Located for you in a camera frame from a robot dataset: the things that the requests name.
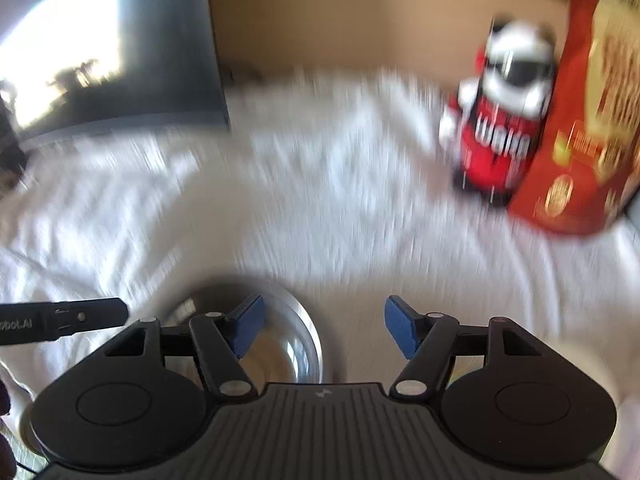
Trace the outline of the white woven tablecloth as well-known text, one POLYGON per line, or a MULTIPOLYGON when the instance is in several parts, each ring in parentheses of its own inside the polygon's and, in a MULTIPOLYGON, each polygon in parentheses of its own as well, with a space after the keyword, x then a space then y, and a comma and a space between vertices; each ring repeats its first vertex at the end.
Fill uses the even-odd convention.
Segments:
POLYGON ((1 202, 5 302, 118 297, 157 316, 206 278, 284 285, 337 345, 350 382, 402 357, 383 306, 465 324, 504 315, 612 394, 604 464, 639 452, 639 234, 626 219, 548 236, 457 194, 438 90, 420 80, 300 75, 231 91, 230 132, 153 128, 45 148, 1 202))

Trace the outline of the red waka bear figurine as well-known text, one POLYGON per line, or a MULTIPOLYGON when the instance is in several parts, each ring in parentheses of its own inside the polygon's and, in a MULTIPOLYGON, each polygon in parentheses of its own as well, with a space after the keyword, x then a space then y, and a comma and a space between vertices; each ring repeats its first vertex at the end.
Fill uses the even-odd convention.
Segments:
POLYGON ((544 128, 555 33, 546 24, 497 15, 475 70, 450 94, 438 140, 454 162, 454 187, 504 208, 528 173, 544 128))

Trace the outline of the stainless steel bowl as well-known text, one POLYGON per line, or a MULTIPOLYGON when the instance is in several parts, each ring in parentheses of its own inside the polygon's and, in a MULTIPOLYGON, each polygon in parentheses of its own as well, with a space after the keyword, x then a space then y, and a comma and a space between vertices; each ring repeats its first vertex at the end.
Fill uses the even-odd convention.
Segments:
POLYGON ((320 330, 303 304, 276 282, 242 275, 215 276, 178 299, 163 324, 186 324, 207 311, 229 312, 252 295, 264 300, 265 322, 241 365, 256 388, 262 390, 270 382, 329 382, 332 366, 320 330))

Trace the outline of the black curved monitor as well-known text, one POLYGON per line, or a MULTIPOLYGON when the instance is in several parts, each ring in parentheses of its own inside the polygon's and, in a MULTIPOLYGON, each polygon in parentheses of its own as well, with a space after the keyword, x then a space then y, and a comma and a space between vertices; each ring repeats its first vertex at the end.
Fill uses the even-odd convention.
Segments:
POLYGON ((228 125, 209 0, 1 0, 1 146, 228 125))

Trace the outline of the red quail eggs bag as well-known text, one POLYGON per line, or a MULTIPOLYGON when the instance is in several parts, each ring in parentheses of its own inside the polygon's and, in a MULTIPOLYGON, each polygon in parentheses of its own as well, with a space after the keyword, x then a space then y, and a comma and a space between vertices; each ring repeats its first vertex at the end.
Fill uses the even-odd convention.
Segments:
POLYGON ((639 0, 570 0, 544 134, 509 214, 592 235, 638 187, 639 0))

